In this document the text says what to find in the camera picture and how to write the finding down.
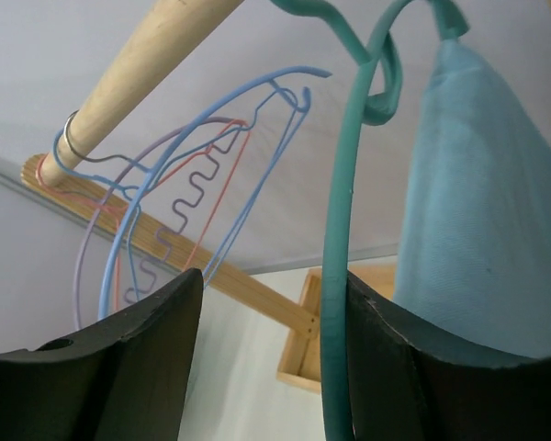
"light blue fabric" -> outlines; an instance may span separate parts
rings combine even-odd
[[[422,102],[394,300],[472,342],[551,355],[551,148],[456,41]]]

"wooden clothes rack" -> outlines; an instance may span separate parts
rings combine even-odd
[[[82,156],[93,151],[241,3],[242,0],[157,0],[71,121],[69,138],[75,150]],[[58,141],[57,151],[68,168],[73,169],[81,162],[81,157],[71,151],[63,136]],[[91,218],[94,209],[54,196],[41,187],[36,178],[39,159],[40,156],[35,155],[27,160],[21,173],[23,183],[74,214]],[[82,191],[95,198],[105,193],[104,188],[93,182],[67,176],[52,153],[47,154],[41,175],[48,186]],[[112,198],[110,203],[119,207],[125,204],[119,198]],[[115,232],[115,222],[106,213],[101,215],[98,225]],[[142,215],[134,245],[144,253],[163,257],[165,247],[154,235],[161,226],[152,216]],[[182,269],[194,244],[183,236],[172,235],[167,239],[173,245],[168,264]],[[211,256],[210,251],[199,250],[193,264],[204,267]],[[311,340],[318,335],[318,308],[314,305],[302,307],[234,266],[223,264],[212,286],[289,327],[295,336]],[[300,347],[308,340],[302,340]]]

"plastic hanger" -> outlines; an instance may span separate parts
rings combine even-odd
[[[402,68],[389,31],[400,11],[411,1],[395,0],[378,20],[364,46],[341,13],[324,0],[272,0],[290,14],[324,20],[359,66],[335,154],[322,261],[320,373],[325,435],[329,441],[354,440],[345,347],[345,290],[361,126],[385,124],[398,109]],[[456,39],[468,31],[463,14],[452,0],[428,1],[441,40]],[[370,96],[379,63],[385,79],[384,91]]]

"wooden base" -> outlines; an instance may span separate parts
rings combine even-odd
[[[349,270],[382,296],[392,298],[395,265],[350,266]],[[317,316],[320,316],[320,283],[320,269],[309,270],[300,297],[300,306]],[[292,386],[320,393],[320,338],[309,339],[290,331],[277,368],[277,378]]]

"teal plastic hanger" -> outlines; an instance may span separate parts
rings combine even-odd
[[[395,0],[390,5],[378,20],[366,46],[341,13],[324,0],[271,1],[295,16],[324,20],[359,66],[345,108],[332,170],[320,304],[320,377],[325,435],[328,441],[353,441],[345,348],[345,287],[357,150],[362,124],[385,124],[398,109],[402,67],[389,31],[400,11],[412,0]],[[433,8],[441,40],[456,39],[469,30],[452,0],[427,1]],[[380,63],[384,91],[370,96],[369,89]]]

